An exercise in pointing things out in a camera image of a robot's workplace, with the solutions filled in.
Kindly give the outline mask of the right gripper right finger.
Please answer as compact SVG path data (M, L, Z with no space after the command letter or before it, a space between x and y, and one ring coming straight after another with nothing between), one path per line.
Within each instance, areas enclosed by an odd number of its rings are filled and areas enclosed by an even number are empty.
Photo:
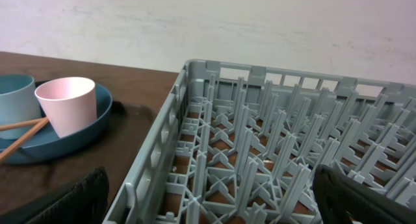
M414 224L415 211L319 164L313 193L324 224Z

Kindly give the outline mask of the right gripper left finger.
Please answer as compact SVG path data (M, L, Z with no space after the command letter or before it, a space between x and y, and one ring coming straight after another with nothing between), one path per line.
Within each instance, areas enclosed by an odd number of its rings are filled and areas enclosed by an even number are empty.
M109 178L100 166L26 205L1 215L8 224L101 223L108 205Z

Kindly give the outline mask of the pink cup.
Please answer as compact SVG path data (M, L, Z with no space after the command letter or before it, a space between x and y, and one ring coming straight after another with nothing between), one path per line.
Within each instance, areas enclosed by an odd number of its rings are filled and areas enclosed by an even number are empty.
M37 87L34 94L60 138L83 130L97 120L96 84L91 79L54 79Z

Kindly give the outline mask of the light blue cup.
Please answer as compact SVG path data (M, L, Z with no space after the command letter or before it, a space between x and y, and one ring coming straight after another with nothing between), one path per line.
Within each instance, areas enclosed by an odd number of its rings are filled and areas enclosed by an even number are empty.
M35 89L34 78L29 75L1 76L1 125L42 117Z

